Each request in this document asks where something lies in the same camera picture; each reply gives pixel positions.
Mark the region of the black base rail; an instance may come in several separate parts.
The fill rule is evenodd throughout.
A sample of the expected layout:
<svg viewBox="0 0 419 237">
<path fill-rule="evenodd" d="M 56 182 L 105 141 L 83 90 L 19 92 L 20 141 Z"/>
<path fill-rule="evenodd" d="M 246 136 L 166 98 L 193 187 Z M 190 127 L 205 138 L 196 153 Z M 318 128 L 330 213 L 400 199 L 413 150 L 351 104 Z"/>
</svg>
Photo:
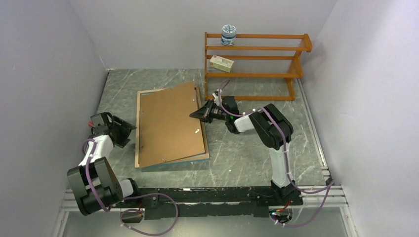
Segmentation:
<svg viewBox="0 0 419 237">
<path fill-rule="evenodd" d="M 117 208 L 141 208 L 145 220 L 174 217 L 239 216 L 268 217 L 285 205 L 302 205 L 301 192 L 288 186 L 209 188 L 140 188 Z"/>
</svg>

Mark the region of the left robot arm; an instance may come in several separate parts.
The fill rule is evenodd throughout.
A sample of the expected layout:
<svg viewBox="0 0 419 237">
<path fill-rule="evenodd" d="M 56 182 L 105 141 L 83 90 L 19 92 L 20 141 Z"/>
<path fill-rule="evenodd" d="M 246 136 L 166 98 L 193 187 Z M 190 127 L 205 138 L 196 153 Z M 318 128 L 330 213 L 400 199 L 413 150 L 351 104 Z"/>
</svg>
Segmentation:
<svg viewBox="0 0 419 237">
<path fill-rule="evenodd" d="M 83 160 L 67 172 L 75 201 L 82 215 L 110 211 L 120 202 L 128 207 L 140 204 L 141 193 L 133 179 L 118 180 L 107 158 L 115 147 L 124 148 L 135 125 L 102 112 L 88 123 L 91 134 L 82 145 Z"/>
</svg>

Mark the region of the orange wooden shelf rack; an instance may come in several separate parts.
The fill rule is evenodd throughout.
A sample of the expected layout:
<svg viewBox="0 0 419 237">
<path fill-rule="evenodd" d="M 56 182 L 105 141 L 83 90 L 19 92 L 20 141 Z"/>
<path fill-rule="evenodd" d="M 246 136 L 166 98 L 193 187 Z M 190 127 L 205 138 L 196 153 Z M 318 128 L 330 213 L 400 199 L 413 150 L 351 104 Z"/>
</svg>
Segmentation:
<svg viewBox="0 0 419 237">
<path fill-rule="evenodd" d="M 283 79 L 288 91 L 281 95 L 241 95 L 238 100 L 293 101 L 296 99 L 294 79 L 303 76 L 301 56 L 313 49 L 309 34 L 237 34 L 235 43 L 226 46 L 221 43 L 220 33 L 204 34 L 204 89 L 205 98 L 212 97 L 209 85 L 211 79 Z M 231 71 L 216 69 L 211 58 L 220 56 L 232 60 Z"/>
</svg>

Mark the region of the small white green box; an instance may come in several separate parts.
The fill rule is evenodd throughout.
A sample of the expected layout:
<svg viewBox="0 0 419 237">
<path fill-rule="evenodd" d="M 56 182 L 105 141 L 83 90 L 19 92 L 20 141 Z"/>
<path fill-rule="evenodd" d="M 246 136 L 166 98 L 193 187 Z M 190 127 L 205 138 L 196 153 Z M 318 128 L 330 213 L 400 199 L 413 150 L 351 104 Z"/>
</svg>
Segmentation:
<svg viewBox="0 0 419 237">
<path fill-rule="evenodd" d="M 221 70 L 223 72 L 229 73 L 232 70 L 232 67 L 234 65 L 234 61 L 230 60 L 230 59 L 227 59 L 227 58 L 224 58 L 224 57 L 221 57 L 221 56 L 213 55 L 210 58 L 209 65 L 212 68 L 215 68 L 215 69 Z"/>
</svg>

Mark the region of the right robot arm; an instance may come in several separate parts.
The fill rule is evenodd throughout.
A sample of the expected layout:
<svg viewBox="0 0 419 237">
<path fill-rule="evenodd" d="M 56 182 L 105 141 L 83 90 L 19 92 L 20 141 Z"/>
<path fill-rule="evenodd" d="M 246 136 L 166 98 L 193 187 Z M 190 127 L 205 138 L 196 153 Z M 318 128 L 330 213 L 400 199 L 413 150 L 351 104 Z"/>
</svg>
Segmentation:
<svg viewBox="0 0 419 237">
<path fill-rule="evenodd" d="M 292 140 L 293 126 L 273 104 L 250 113 L 240 113 L 234 96 L 217 96 L 189 115 L 204 123 L 223 120 L 233 134 L 254 130 L 262 144 L 268 148 L 271 167 L 272 200 L 283 205 L 297 203 L 301 192 L 296 188 L 289 166 L 288 146 Z"/>
</svg>

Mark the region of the blue white ceramic jar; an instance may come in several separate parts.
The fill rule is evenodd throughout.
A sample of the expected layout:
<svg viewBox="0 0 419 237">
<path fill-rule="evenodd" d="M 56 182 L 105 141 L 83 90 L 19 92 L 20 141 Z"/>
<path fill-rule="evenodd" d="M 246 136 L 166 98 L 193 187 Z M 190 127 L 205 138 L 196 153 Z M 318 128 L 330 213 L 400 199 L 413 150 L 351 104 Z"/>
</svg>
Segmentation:
<svg viewBox="0 0 419 237">
<path fill-rule="evenodd" d="M 236 39 L 236 27 L 231 24 L 224 25 L 221 31 L 221 44 L 233 46 Z"/>
</svg>

